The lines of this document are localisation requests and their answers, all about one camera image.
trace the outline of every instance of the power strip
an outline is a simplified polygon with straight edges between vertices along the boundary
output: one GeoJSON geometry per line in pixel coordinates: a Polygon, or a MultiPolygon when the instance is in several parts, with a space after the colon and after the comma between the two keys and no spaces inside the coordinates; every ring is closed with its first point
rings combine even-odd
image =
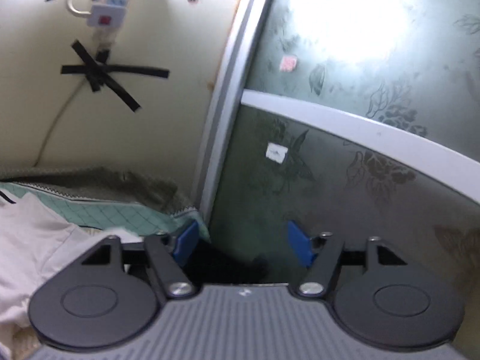
{"type": "Polygon", "coordinates": [[[105,0],[92,5],[87,24],[90,27],[117,29],[122,26],[129,0],[105,0]]]}

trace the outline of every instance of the metal rivet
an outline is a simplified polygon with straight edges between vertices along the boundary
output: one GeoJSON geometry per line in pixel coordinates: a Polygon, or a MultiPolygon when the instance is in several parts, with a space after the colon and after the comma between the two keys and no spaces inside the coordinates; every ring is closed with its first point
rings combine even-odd
{"type": "Polygon", "coordinates": [[[323,285],[315,281],[303,283],[298,289],[304,295],[318,295],[321,294],[324,290],[323,285]]]}
{"type": "Polygon", "coordinates": [[[192,291],[192,288],[189,283],[177,282],[169,285],[169,292],[172,295],[177,295],[177,296],[187,295],[191,293],[191,291],[192,291]]]}

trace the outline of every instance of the cream wall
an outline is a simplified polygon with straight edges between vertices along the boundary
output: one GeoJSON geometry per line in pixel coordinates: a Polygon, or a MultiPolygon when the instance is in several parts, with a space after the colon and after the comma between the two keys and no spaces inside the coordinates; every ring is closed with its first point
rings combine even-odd
{"type": "MultiPolygon", "coordinates": [[[[74,0],[78,9],[90,0],[74,0]]],[[[238,0],[131,0],[110,63],[170,69],[168,80],[115,73],[142,106],[84,85],[53,132],[40,166],[113,164],[174,178],[189,192],[212,84],[238,0]]],[[[81,80],[92,30],[64,0],[0,0],[0,165],[31,166],[58,110],[81,80]]]]}

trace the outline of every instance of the blue tab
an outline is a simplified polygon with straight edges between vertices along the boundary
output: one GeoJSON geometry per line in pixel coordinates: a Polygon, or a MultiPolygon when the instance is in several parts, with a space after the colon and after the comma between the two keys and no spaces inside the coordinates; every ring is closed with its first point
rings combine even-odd
{"type": "Polygon", "coordinates": [[[317,255],[312,252],[310,237],[300,229],[294,221],[288,222],[289,244],[302,266],[309,268],[317,255]]]}
{"type": "Polygon", "coordinates": [[[193,223],[177,237],[177,244],[172,253],[173,258],[179,266],[184,266],[191,253],[197,246],[198,239],[200,238],[200,230],[197,221],[193,223]]]}

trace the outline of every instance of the power cord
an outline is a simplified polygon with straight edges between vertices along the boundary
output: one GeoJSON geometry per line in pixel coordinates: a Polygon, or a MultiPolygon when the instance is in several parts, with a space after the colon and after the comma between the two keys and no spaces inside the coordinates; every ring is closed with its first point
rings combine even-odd
{"type": "Polygon", "coordinates": [[[42,159],[42,156],[43,156],[43,153],[45,151],[45,147],[47,146],[47,143],[49,142],[50,140],[50,137],[52,135],[52,132],[55,130],[55,128],[57,127],[58,125],[58,122],[60,121],[60,119],[62,118],[63,114],[65,113],[65,111],[67,110],[67,108],[70,106],[70,104],[72,103],[72,101],[75,99],[75,97],[77,96],[77,94],[80,92],[82,86],[86,83],[86,79],[83,79],[82,81],[80,81],[80,83],[75,87],[75,89],[73,90],[73,92],[70,94],[70,96],[68,97],[68,99],[66,100],[66,102],[62,105],[62,107],[60,108],[60,110],[58,111],[58,113],[55,115],[55,118],[53,119],[53,122],[52,124],[50,125],[49,127],[49,130],[46,132],[46,135],[45,135],[45,138],[43,139],[43,142],[42,142],[42,146],[40,147],[40,150],[38,152],[38,156],[37,156],[37,159],[35,160],[34,164],[33,164],[33,167],[37,167],[38,164],[40,163],[40,160],[42,159]]]}

